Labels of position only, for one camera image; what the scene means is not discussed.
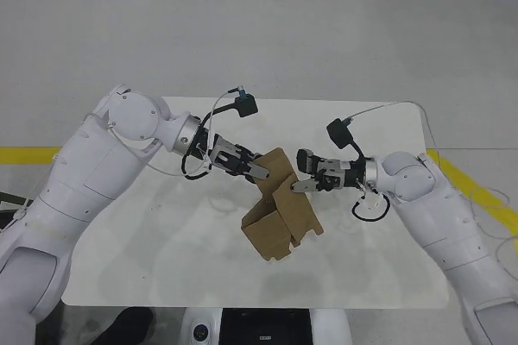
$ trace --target floor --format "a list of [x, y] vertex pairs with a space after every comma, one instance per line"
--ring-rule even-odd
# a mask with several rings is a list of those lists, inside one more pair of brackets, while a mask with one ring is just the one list
[[[518, 212], [518, 0], [0, 0], [0, 146], [60, 146], [121, 82], [163, 96], [243, 84], [260, 98], [414, 100], [442, 154]], [[26, 195], [42, 169], [0, 180]], [[451, 295], [444, 310], [350, 310], [354, 342], [467, 344]], [[66, 307], [62, 344], [89, 342], [117, 312]], [[182, 310], [159, 314], [151, 343], [172, 344]]]

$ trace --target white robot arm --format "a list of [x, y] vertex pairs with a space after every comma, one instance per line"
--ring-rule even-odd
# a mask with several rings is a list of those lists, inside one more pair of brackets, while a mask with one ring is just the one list
[[[244, 116], [256, 112], [251, 95], [243, 88], [232, 91], [240, 97], [219, 111], [236, 109]], [[129, 151], [108, 133], [111, 127], [129, 140], [155, 139], [143, 150]], [[66, 288], [77, 240], [162, 146], [202, 159], [207, 141], [197, 117], [173, 116], [162, 98], [125, 85], [103, 98], [57, 154], [38, 198], [0, 234], [0, 344], [34, 342], [35, 324], [52, 311]], [[232, 175], [268, 176], [266, 169], [251, 163], [256, 154], [220, 135], [215, 135], [208, 156], [213, 166]]]
[[472, 344], [518, 345], [518, 293], [483, 245], [466, 200], [430, 157], [396, 152], [381, 160], [369, 159], [346, 124], [336, 120], [328, 132], [339, 148], [351, 144], [359, 159], [326, 160], [310, 150], [300, 150], [298, 168], [313, 177], [295, 183], [293, 190], [330, 191], [365, 185], [383, 193], [457, 293]]

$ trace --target cardboard box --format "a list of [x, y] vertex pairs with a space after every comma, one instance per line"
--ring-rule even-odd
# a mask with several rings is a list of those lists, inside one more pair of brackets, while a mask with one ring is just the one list
[[309, 230], [324, 232], [304, 193], [294, 193], [296, 182], [292, 164], [281, 148], [254, 161], [268, 169], [268, 179], [256, 179], [261, 200], [242, 218], [242, 231], [265, 260], [282, 259], [291, 254], [289, 245], [298, 247]]

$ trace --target yellow floor stripe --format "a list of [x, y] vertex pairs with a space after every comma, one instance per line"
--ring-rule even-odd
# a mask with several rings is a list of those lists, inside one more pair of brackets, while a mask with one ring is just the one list
[[0, 147], [0, 164], [51, 164], [61, 147]]
[[[435, 150], [428, 150], [428, 154], [437, 162], [438, 154]], [[466, 196], [470, 196], [472, 191], [474, 191], [472, 200], [482, 205], [483, 209], [505, 226], [511, 235], [518, 235], [518, 214], [514, 210], [505, 206], [504, 203], [496, 198], [489, 190], [483, 188], [464, 172], [458, 170], [449, 160], [443, 157], [439, 158], [441, 170], [445, 172], [447, 178], [449, 178], [457, 189]], [[515, 249], [516, 256], [518, 257], [518, 241], [515, 241]]]
[[[54, 154], [61, 147], [0, 147], [0, 164], [50, 164]], [[428, 150], [428, 154], [437, 160], [435, 150]], [[449, 180], [465, 195], [469, 196], [474, 190], [473, 200], [481, 205], [486, 212], [509, 229], [511, 235], [518, 235], [518, 214], [509, 207], [503, 205], [490, 191], [484, 189], [468, 175], [461, 172], [449, 160], [440, 157], [441, 168]], [[515, 241], [516, 255], [518, 257], [518, 241]]]

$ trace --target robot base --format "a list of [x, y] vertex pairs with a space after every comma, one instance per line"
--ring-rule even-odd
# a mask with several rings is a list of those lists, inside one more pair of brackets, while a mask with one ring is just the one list
[[351, 345], [343, 309], [188, 308], [179, 345]]

